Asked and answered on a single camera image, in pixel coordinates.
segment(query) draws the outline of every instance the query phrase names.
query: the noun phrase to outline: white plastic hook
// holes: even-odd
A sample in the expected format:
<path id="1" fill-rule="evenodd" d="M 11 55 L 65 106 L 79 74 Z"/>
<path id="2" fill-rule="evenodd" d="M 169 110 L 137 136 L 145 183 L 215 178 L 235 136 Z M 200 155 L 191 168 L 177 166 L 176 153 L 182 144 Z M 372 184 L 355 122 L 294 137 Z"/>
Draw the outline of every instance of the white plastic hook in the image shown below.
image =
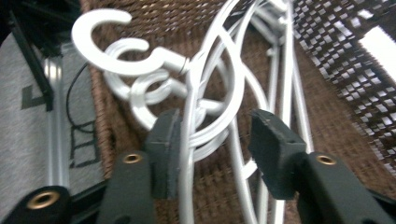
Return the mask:
<path id="1" fill-rule="evenodd" d="M 179 55 L 169 49 L 158 47 L 151 52 L 151 55 L 139 62 L 125 62 L 109 57 L 102 52 L 94 43 L 91 37 L 93 29 L 103 23 L 115 22 L 127 24 L 132 16 L 116 9 L 96 9 L 80 16 L 72 29 L 72 39 L 82 54 L 95 66 L 112 73 L 136 77 L 152 73 L 163 67 L 179 73 L 185 73 L 188 68 L 189 59 Z M 143 39 L 131 39 L 137 51 L 149 49 L 149 43 Z"/>

